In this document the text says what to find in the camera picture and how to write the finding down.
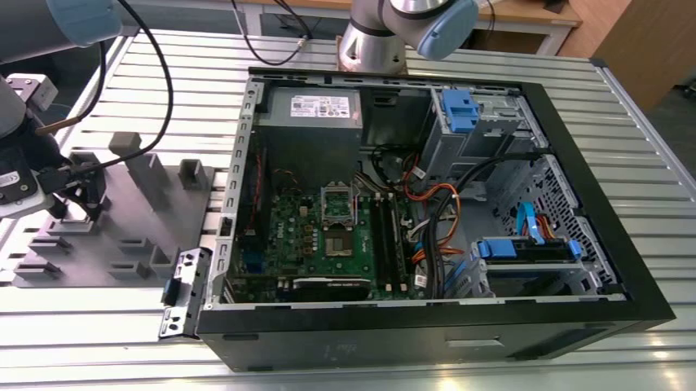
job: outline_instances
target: aluminum extrusion table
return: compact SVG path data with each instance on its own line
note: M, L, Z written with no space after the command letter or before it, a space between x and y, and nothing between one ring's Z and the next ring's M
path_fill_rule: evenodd
M260 65L241 37L156 31L172 68L173 119L156 151L216 168L201 245L212 247L247 67ZM268 59L295 39L252 37ZM335 43L315 41L291 68L332 69ZM0 386L128 384L196 389L686 390L696 383L696 186L606 69L583 59L458 51L442 62L407 52L411 73L541 83L658 282L677 320L623 334L547 362L235 374L203 343L156 341L160 289L0 288ZM96 77L73 111L81 110ZM134 130L148 143L165 111L165 84L146 37L117 38L108 88L92 116L58 134L62 152L113 157L110 134ZM41 213L0 223L0 280L12 277Z

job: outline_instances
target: wooden desk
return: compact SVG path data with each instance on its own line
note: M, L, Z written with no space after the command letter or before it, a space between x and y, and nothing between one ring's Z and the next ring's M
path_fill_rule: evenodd
M285 0L297 15L320 18L347 19L349 17L351 0ZM132 4L207 8L231 10L228 0L130 0ZM272 0L236 0L244 15L248 35L263 35L260 16L263 14L287 14L287 11ZM494 4L495 31L530 33L543 36L535 54L555 55L570 30L582 20L569 5L558 15L543 10L543 0L504 0ZM475 29L488 28L490 10L479 10Z

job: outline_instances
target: motherboard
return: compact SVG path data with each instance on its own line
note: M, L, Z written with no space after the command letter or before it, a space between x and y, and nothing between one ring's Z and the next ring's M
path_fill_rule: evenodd
M410 298L406 216L403 200L352 195L349 185L276 195L265 250L243 249L244 273L228 278L232 300L312 301L331 291L345 301Z

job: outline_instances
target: sticker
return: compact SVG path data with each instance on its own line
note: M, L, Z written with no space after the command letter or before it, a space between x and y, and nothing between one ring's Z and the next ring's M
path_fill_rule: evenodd
M20 181L20 173L12 171L10 173L0 175L0 187L14 185Z
M412 281L412 285L420 288L427 287L427 277L423 275L415 275L415 281Z
M348 97L295 95L289 104L289 116L349 118Z
M418 179L424 178L424 171L419 167L412 167L412 175L418 177Z

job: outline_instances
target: blue drive bracket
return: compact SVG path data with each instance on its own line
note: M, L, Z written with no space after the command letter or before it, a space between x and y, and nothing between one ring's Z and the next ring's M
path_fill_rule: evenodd
M567 248L570 249L570 254L573 254L575 260L582 258L582 245L577 240L567 241Z
M442 106L452 133L472 132L478 123L478 103L470 97L468 91L443 90Z
M534 205L530 202L520 202L516 208L516 234L522 234L523 221L526 220L526 226L529 229L529 236L534 239L534 242L543 244L543 237L539 233L539 227L535 225L535 212Z
M476 242L480 258L516 258L510 239L486 239Z

